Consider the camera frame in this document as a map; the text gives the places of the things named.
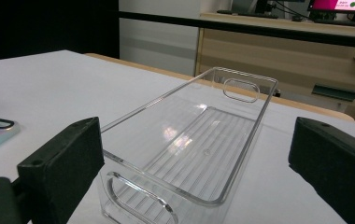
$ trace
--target computer monitor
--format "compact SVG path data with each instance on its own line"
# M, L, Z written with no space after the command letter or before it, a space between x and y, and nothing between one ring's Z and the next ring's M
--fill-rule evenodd
M355 0L311 0L308 11L354 14L355 21Z
M269 0L258 0L256 3L256 7L254 9L255 13L265 13L266 11L269 11L267 9L268 6L268 1ZM304 2L305 0L281 0L280 2Z

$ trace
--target white table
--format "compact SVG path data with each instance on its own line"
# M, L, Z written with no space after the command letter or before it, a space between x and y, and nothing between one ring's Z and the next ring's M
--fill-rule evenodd
M70 51L0 61L0 118L21 131L0 145L0 176L69 124L99 117L108 124L184 80ZM288 166L297 116L322 120L355 136L355 123L270 104L247 170L225 223L344 223ZM109 223L93 182L69 223Z

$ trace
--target transparent organizer bin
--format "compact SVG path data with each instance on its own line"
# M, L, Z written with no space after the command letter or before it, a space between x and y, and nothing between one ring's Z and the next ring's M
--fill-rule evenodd
M213 68L102 128L103 213L119 223L222 223L276 85Z

